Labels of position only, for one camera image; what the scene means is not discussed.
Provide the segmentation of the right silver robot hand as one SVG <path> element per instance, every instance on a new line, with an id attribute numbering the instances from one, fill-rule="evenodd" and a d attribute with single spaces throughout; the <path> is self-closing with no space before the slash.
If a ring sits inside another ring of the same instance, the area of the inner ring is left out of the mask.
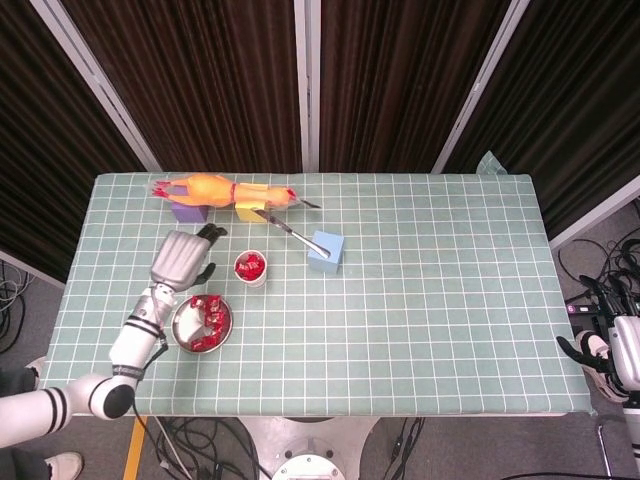
<path id="1" fill-rule="evenodd" d="M 614 277 L 610 287 L 586 275 L 580 277 L 598 299 L 597 306 L 606 323 L 607 337 L 585 330 L 575 337 L 574 348 L 558 336 L 561 350 L 592 375 L 598 389 L 608 399 L 624 403 L 639 396 L 639 310 L 630 289 Z"/>

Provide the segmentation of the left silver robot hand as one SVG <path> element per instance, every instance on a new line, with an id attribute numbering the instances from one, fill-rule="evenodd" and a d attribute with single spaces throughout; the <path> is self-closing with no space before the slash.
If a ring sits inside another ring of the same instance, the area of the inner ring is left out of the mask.
<path id="1" fill-rule="evenodd" d="M 215 272 L 216 264 L 210 262 L 203 270 L 200 268 L 211 247 L 227 235 L 225 228 L 212 223 L 204 225 L 196 234 L 171 230 L 151 266 L 152 282 L 167 285 L 175 292 L 206 283 Z"/>

